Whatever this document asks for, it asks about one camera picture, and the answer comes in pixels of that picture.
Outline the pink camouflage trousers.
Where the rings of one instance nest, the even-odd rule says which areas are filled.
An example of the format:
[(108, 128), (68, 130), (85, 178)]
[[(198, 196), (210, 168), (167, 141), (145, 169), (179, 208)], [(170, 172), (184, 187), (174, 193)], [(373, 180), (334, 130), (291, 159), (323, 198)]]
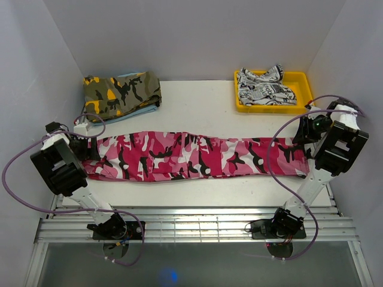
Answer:
[(97, 141), (99, 161), (86, 160), (89, 178), (162, 182), (269, 175), (306, 176), (304, 148), (290, 138), (217, 138), (144, 131)]

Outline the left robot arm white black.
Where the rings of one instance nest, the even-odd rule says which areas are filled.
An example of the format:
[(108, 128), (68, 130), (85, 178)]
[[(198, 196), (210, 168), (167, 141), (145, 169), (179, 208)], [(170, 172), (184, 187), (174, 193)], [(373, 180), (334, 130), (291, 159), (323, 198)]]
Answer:
[(88, 209), (95, 223), (87, 228), (97, 235), (106, 239), (125, 239), (125, 221), (118, 213), (111, 212), (109, 203), (91, 191), (82, 165), (84, 160), (100, 159), (97, 138), (66, 134), (64, 131), (68, 128), (57, 122), (49, 123), (45, 130), (51, 136), (30, 158), (49, 189), (53, 194), (70, 198)]

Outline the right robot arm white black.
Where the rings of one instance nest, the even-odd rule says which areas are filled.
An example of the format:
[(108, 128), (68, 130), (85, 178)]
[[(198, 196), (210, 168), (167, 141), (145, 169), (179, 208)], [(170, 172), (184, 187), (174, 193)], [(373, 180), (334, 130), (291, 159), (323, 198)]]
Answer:
[(292, 143), (317, 146), (308, 175), (270, 222), (270, 230), (277, 237), (292, 237), (303, 229), (304, 217), (317, 195), (332, 179), (349, 171), (369, 138), (357, 124), (361, 109), (347, 99), (338, 98), (325, 110), (311, 103), (306, 108)]

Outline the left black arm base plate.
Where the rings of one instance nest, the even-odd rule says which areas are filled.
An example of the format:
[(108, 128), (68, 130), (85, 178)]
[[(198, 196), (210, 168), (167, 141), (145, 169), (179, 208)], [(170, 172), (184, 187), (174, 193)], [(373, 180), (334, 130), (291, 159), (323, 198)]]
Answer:
[(130, 239), (130, 240), (142, 240), (142, 232), (145, 231), (145, 222), (142, 221), (142, 228), (139, 226), (139, 224), (136, 221), (126, 221), (126, 233), (124, 237), (121, 238), (114, 238), (111, 236), (103, 236), (96, 232), (96, 224), (88, 224), (87, 229), (91, 230), (93, 232), (92, 239), (93, 240), (123, 240), (123, 239)]

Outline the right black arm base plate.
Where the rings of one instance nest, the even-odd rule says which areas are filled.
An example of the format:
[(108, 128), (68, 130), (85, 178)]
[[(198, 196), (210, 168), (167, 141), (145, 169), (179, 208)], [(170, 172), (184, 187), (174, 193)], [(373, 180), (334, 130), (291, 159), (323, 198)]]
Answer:
[(271, 219), (259, 219), (250, 222), (250, 230), (252, 239), (305, 239), (306, 232), (302, 228), (295, 235), (288, 234), (286, 231), (277, 231), (271, 227)]

